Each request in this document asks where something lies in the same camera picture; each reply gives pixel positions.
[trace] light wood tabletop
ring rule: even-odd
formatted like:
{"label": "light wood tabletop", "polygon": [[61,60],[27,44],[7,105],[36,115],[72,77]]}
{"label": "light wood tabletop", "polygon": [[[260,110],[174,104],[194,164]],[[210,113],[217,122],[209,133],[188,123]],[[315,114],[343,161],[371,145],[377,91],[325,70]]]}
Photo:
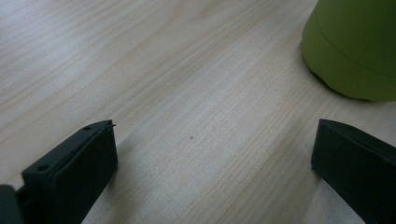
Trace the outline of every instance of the light wood tabletop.
{"label": "light wood tabletop", "polygon": [[311,170],[318,120],[396,146],[396,103],[309,72],[316,2],[0,1],[0,183],[113,119],[119,169],[84,223],[362,223]]}

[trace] green pot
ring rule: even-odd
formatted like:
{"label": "green pot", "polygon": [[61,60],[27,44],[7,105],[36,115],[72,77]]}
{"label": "green pot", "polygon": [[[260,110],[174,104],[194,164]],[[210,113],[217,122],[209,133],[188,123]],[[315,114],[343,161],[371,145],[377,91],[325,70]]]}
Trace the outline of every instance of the green pot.
{"label": "green pot", "polygon": [[303,55],[346,96],[396,101],[396,1],[319,0],[304,28]]}

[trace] wooden table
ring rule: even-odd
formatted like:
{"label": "wooden table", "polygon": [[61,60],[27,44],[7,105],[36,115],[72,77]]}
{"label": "wooden table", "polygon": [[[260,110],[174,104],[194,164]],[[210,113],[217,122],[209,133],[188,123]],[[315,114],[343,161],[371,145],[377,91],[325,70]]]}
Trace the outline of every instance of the wooden table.
{"label": "wooden table", "polygon": [[396,104],[309,72],[315,3],[1,1],[1,183],[113,119],[120,167],[84,223],[362,223],[310,168],[318,120],[396,146]]}

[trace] table surface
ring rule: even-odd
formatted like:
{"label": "table surface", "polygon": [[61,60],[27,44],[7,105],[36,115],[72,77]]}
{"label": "table surface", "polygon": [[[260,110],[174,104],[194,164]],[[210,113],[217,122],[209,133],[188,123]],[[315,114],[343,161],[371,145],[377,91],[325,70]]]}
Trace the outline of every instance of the table surface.
{"label": "table surface", "polygon": [[113,119],[84,223],[362,223],[310,168],[319,119],[396,146],[396,104],[304,64],[316,0],[0,1],[0,181]]}

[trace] green container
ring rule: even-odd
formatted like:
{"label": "green container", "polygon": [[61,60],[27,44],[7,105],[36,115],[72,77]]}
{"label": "green container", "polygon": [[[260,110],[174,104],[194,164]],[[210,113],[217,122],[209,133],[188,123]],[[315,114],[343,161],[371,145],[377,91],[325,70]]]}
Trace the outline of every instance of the green container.
{"label": "green container", "polygon": [[346,96],[396,101],[396,0],[319,0],[304,28],[303,55]]}

